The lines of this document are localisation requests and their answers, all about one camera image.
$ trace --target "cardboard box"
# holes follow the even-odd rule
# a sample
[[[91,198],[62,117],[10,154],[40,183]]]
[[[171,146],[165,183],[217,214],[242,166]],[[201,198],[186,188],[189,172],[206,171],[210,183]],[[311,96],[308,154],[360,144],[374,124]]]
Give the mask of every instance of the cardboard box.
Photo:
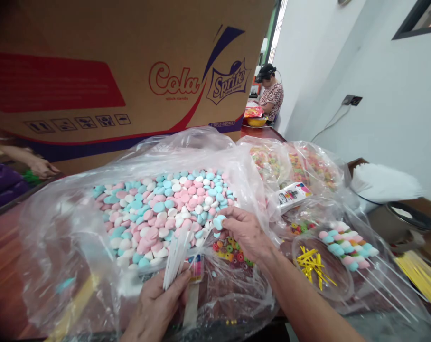
[[[66,174],[188,127],[236,140],[273,3],[0,1],[0,128]]]

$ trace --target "floral shirt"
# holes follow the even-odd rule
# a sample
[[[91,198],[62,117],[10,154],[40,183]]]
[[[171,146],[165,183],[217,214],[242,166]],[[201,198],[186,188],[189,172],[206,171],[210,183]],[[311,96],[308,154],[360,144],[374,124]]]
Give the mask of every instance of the floral shirt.
[[[263,93],[263,95],[260,98],[260,106],[266,106],[268,102],[271,102],[274,104],[274,107],[272,108],[271,112],[268,114],[264,114],[270,121],[274,121],[276,118],[276,115],[279,113],[279,110],[282,106],[283,101],[283,88],[282,83],[276,83],[266,89]]]

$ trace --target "wall outlet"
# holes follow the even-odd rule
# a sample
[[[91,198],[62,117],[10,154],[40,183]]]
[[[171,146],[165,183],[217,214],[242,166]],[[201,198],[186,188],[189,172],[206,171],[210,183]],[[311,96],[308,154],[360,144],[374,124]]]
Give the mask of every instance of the wall outlet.
[[[345,96],[345,99],[342,101],[342,105],[352,105],[352,106],[358,106],[359,102],[361,101],[362,97],[355,96],[355,95],[347,95]]]

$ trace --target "hand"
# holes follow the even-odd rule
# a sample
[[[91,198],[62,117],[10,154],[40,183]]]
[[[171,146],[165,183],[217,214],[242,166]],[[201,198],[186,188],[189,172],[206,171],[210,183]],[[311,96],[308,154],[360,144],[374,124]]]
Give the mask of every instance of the hand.
[[[47,160],[35,156],[27,165],[40,179],[47,179],[60,173],[60,170],[51,165]]]
[[[192,276],[190,270],[182,272],[167,291],[163,291],[164,275],[162,270],[144,284],[136,312],[121,342],[160,342],[178,310],[178,302],[184,306],[187,303],[187,284]]]
[[[250,261],[256,263],[276,249],[254,214],[237,207],[227,207],[217,215],[227,217],[222,221],[222,227],[226,230],[222,230],[220,239],[223,240],[227,234],[234,237]]]

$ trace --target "window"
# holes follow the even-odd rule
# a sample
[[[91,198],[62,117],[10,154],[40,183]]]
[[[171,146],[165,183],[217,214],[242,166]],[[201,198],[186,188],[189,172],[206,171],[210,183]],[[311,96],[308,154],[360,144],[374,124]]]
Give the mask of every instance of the window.
[[[418,0],[393,37],[402,39],[431,32],[431,0]]]
[[[277,15],[276,29],[274,30],[274,35],[272,37],[271,48],[270,48],[270,52],[269,52],[269,56],[268,56],[269,57],[268,63],[272,63],[272,61],[274,60],[274,55],[276,52],[277,42],[279,41],[279,35],[281,33],[283,16],[285,14],[285,8],[286,7],[287,7],[287,0],[282,0],[280,2],[280,8],[279,8],[279,12]]]

